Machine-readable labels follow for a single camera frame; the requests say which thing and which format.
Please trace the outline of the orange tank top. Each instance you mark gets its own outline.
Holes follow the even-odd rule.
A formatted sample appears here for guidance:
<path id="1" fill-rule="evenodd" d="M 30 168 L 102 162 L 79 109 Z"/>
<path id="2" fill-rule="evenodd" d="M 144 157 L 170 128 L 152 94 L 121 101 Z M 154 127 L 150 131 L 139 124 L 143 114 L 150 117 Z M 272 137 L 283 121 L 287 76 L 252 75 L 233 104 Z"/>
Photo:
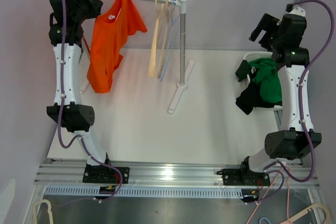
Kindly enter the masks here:
<path id="1" fill-rule="evenodd" d="M 132 0 L 115 0 L 94 23 L 87 79 L 96 93 L 108 93 L 113 73 L 121 64 L 128 37 L 148 30 Z"/>

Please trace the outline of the green and white t shirt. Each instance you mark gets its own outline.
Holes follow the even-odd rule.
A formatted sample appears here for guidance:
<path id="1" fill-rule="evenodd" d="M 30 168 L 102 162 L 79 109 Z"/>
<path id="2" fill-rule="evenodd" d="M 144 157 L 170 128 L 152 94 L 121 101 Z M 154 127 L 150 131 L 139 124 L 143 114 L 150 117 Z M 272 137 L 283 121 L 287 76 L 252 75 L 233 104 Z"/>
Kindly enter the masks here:
<path id="1" fill-rule="evenodd" d="M 245 79 L 247 79 L 248 77 L 250 78 L 250 80 L 252 78 L 254 78 L 257 74 L 257 69 L 255 67 L 251 67 L 249 62 L 247 60 L 243 60 L 238 69 L 235 72 L 235 76 L 238 80 L 238 82 L 242 82 Z"/>

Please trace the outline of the bright green t shirt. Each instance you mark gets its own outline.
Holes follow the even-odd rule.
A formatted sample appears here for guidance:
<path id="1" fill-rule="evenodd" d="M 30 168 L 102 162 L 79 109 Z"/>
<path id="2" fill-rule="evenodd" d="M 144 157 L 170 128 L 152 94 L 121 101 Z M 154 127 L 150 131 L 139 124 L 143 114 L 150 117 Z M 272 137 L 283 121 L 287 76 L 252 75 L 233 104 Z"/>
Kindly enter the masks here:
<path id="1" fill-rule="evenodd" d="M 281 84 L 275 62 L 271 58 L 258 58 L 250 61 L 249 65 L 256 70 L 256 75 L 251 80 L 260 87 L 262 100 L 280 103 L 282 101 Z"/>

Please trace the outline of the black t shirt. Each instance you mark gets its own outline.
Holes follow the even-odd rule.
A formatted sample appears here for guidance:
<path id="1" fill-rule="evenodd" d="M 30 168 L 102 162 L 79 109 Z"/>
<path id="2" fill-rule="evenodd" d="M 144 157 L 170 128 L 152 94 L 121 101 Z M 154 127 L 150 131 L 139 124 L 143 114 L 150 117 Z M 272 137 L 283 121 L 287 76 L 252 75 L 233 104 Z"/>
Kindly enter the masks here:
<path id="1" fill-rule="evenodd" d="M 251 82 L 236 99 L 236 105 L 246 115 L 249 115 L 253 108 L 273 108 L 275 104 L 264 101 L 260 95 L 260 87 Z"/>

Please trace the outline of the beige wooden hanger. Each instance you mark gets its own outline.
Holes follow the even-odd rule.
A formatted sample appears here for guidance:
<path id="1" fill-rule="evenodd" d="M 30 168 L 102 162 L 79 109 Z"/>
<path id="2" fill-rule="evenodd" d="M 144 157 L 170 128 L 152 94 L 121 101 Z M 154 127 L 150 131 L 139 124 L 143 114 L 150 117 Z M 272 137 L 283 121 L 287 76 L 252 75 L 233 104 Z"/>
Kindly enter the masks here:
<path id="1" fill-rule="evenodd" d="M 160 64 L 159 64 L 159 71 L 158 71 L 158 79 L 161 78 L 162 73 L 163 73 L 163 67 L 164 67 L 164 63 L 165 63 L 165 56 L 164 56 L 164 51 L 165 51 L 165 47 L 166 47 L 166 38 L 167 38 L 167 32 L 168 32 L 168 28 L 170 25 L 170 18 L 171 15 L 169 14 L 169 0 L 165 0 L 165 4 L 163 6 L 163 14 L 164 14 L 164 18 L 165 18 L 165 31 L 164 31 L 164 37 L 162 40 L 162 47 L 161 47 L 161 52 L 160 52 Z"/>
<path id="2" fill-rule="evenodd" d="M 156 70 L 156 49 L 158 42 L 158 34 L 159 34 L 159 26 L 162 17 L 162 12 L 164 8 L 164 4 L 159 4 L 159 0 L 155 0 L 155 11 L 156 11 L 156 21 L 154 26 L 152 44 L 151 44 L 151 52 L 150 52 L 150 61 L 149 61 L 149 70 L 148 76 L 149 78 L 155 77 Z"/>

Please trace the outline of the light blue wire hanger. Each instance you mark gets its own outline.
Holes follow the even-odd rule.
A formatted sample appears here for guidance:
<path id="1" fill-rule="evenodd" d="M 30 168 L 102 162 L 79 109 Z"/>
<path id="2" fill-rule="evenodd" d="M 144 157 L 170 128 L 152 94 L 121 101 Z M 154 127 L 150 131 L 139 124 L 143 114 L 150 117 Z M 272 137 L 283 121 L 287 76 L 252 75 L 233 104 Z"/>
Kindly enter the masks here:
<path id="1" fill-rule="evenodd" d="M 175 8 L 176 8 L 176 4 L 177 4 L 178 0 L 173 0 L 173 3 L 169 9 L 169 14 L 171 15 L 170 18 L 170 25 L 168 28 L 168 32 L 167 32 L 167 38 L 166 38 L 166 47 L 165 47 L 165 51 L 164 51 L 164 56 L 165 56 L 165 63 L 164 63 L 164 67 L 163 67 L 163 73 L 161 78 L 159 79 L 160 82 L 163 82 L 164 80 L 164 76 L 167 70 L 167 66 L 169 63 L 169 51 L 171 50 L 171 45 L 172 45 L 172 37 L 173 37 L 173 30 L 174 30 L 174 25 L 177 21 L 177 18 L 179 17 L 179 15 L 175 16 Z"/>

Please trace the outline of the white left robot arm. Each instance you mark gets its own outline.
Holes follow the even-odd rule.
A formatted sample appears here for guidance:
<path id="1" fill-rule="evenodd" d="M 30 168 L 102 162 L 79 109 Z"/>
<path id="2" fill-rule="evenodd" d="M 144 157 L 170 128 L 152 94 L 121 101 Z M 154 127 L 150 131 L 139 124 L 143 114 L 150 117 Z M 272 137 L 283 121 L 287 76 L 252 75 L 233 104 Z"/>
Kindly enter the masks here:
<path id="1" fill-rule="evenodd" d="M 49 0 L 49 38 L 56 61 L 56 92 L 47 115 L 57 123 L 58 141 L 68 149 L 75 141 L 86 155 L 87 166 L 95 168 L 95 177 L 102 183 L 112 179 L 108 154 L 98 143 L 93 125 L 93 107 L 82 103 L 78 67 L 82 55 L 82 23 L 100 14 L 100 0 Z"/>

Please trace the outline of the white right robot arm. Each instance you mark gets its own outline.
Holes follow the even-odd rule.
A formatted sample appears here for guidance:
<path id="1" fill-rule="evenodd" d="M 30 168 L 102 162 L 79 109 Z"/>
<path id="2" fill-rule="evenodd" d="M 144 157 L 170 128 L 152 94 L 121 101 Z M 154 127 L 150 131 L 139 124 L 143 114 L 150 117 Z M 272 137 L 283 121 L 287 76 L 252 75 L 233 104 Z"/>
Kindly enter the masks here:
<path id="1" fill-rule="evenodd" d="M 306 178 L 298 179 L 286 168 L 284 172 L 297 182 L 307 182 L 314 174 L 316 155 L 314 149 L 321 143 L 322 135 L 314 130 L 308 105 L 309 51 L 300 43 L 307 27 L 305 12 L 290 12 L 277 19 L 264 14 L 250 36 L 255 41 L 265 31 L 259 44 L 272 52 L 282 92 L 282 120 L 280 130 L 266 135 L 264 148 L 248 156 L 240 165 L 239 179 L 252 184 L 258 175 L 264 175 L 275 165 L 285 166 L 292 161 L 311 156 L 311 171 Z"/>

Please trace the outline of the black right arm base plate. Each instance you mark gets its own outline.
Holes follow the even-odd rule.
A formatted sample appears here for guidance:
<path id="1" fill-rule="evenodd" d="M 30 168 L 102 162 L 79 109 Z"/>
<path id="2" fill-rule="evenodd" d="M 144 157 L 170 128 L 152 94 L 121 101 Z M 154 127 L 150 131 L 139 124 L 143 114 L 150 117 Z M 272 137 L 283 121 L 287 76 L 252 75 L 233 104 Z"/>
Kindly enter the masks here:
<path id="1" fill-rule="evenodd" d="M 270 178 L 265 173 L 252 172 L 250 170 L 221 169 L 216 172 L 222 177 L 225 186 L 270 186 Z"/>

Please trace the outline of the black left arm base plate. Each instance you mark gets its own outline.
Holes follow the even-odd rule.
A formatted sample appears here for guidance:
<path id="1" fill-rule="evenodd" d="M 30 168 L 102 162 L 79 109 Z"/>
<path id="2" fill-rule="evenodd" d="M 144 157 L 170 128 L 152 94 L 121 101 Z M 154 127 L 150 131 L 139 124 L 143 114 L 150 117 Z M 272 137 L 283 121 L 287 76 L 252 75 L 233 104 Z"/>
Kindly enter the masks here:
<path id="1" fill-rule="evenodd" d="M 118 184 L 120 182 L 120 175 L 115 170 L 101 165 L 87 165 L 82 182 L 90 184 Z"/>

